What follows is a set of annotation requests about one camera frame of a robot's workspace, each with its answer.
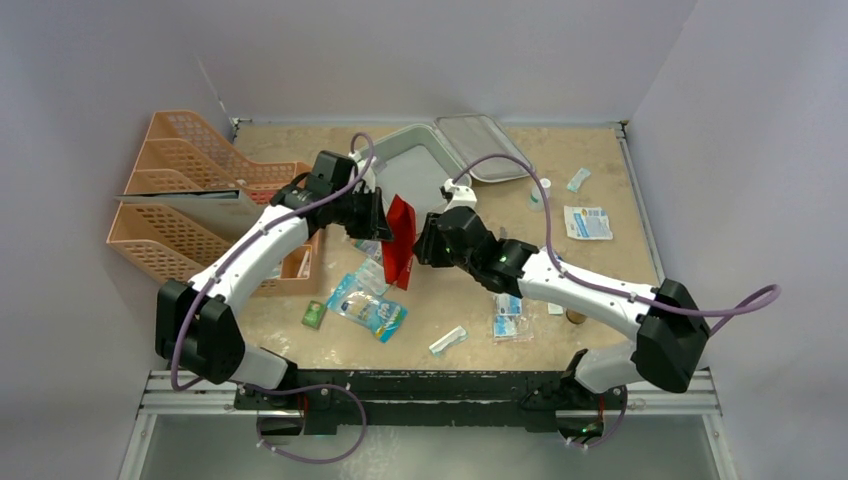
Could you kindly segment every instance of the table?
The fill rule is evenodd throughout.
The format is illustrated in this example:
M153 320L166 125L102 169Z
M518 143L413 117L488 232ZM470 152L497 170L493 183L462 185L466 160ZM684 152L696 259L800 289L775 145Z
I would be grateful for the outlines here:
M377 140L400 126L301 126L242 124L235 146L257 162L312 163L321 150L348 151L350 138L365 131ZM634 189L616 138L609 128L507 128L507 133L553 183L553 245L567 262L629 282L657 285ZM592 175L578 193L565 186L580 167ZM477 212L498 235L542 245L544 214L526 206L531 180L473 185ZM601 206L610 217L611 241L567 238L563 205ZM414 264L409 291L385 296L409 314L385 344L371 332L333 312L318 331L301 325L309 300L326 301L345 273L355 271L363 255L344 241L341 227L331 226L324 239L323 278L315 295L252 298L238 322L245 340L297 362L301 368L416 370L563 370L582 348L608 346L624 337L592 319L573 325L552 316L547 304L524 301L534 338L493 343L494 303L491 293L459 269L431 269ZM434 357L428 347L463 326L469 338Z

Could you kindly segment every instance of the white wall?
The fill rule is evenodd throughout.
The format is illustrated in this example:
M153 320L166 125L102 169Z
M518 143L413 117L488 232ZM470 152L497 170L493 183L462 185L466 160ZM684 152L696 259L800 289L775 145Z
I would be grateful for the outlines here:
M115 478L158 363L156 285L106 247L110 197L153 111L226 119L156 12L56 0L0 15L3 478Z
M228 112L630 118L695 0L178 0Z
M839 0L701 0L629 130L667 274L702 307L784 286L709 346L743 478L846 475L846 25Z

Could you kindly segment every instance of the gray lid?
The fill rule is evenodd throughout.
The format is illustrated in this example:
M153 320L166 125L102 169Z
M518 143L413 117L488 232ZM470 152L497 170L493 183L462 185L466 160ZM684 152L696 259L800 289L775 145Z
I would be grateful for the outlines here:
M536 171L536 167L491 117L477 114L454 115L439 117L435 124L437 134L450 143L459 157L457 160L463 165L468 165L491 153L507 153L524 162L534 172ZM474 167L470 173L475 179L490 183L504 182L528 175L521 166L505 158L485 161Z

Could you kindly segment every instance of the small green package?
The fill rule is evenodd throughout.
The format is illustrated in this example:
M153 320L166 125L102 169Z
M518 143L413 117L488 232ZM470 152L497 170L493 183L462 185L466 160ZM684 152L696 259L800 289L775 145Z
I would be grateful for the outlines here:
M327 307L323 303L312 300L309 302L309 306L306 307L306 313L303 314L303 320L300 323L318 330L318 327L321 326L321 321L324 320L324 312L326 311Z

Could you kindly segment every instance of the red pouch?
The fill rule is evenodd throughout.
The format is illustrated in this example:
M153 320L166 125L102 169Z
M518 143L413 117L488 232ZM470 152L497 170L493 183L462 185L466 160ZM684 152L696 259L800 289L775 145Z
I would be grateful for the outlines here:
M412 269L412 246L415 244L415 209L395 195L386 220L395 237L393 242L382 242L386 283L394 283L398 288L406 290Z

